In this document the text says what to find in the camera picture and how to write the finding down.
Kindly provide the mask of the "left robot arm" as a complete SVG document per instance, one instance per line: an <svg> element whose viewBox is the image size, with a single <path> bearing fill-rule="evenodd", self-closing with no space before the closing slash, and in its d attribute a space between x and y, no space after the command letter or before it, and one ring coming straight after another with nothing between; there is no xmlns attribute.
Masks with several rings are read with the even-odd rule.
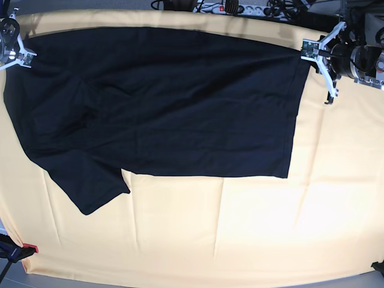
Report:
<svg viewBox="0 0 384 288"><path fill-rule="evenodd" d="M383 88L383 35L376 46L367 44L363 23L337 24L328 35L319 38L317 55L326 69L326 84L332 87L325 104L332 104L338 96L336 84L342 77Z"/></svg>

